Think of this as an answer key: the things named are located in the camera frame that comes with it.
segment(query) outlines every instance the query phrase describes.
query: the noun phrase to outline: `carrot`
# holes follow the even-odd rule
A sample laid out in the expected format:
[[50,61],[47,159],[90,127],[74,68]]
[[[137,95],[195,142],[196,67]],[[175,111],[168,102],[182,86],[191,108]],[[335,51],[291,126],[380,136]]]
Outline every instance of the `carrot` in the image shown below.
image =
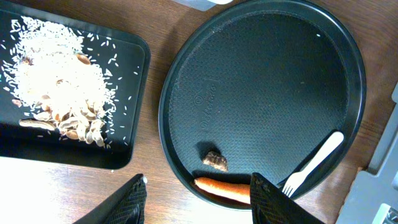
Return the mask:
[[206,177],[196,178],[195,184],[211,194],[250,204],[250,185],[248,184],[230,184]]

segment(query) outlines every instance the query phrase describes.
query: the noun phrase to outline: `black round tray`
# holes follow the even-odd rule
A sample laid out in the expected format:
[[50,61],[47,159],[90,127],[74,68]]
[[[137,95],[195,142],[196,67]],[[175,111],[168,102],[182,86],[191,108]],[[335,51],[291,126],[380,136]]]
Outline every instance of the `black round tray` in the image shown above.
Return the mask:
[[[159,106],[166,158],[192,193],[250,209],[200,190],[194,178],[250,183],[253,172],[275,185],[300,170],[334,130],[342,145],[296,190],[319,184],[347,153],[365,102],[361,54],[346,28],[304,1],[249,1],[203,24],[172,64]],[[222,153],[229,172],[203,165]]]

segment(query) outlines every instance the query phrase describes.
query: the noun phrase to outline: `wooden surface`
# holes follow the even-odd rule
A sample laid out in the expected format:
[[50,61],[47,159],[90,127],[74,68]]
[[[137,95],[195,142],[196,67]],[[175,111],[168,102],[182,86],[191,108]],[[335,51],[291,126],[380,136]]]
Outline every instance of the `wooden surface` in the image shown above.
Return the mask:
[[[216,207],[191,194],[171,171],[157,129],[160,92],[173,58],[197,27],[231,4],[200,12],[171,0],[16,2],[137,34],[149,44],[152,60],[132,162],[112,173],[2,157],[0,223],[72,223],[137,173],[149,180],[146,223],[252,222],[250,212]],[[394,106],[391,93],[398,81],[398,1],[313,2],[331,11],[353,34],[362,52],[368,85],[363,122],[347,156],[326,181],[297,200],[319,219],[333,223],[357,168],[369,163]]]

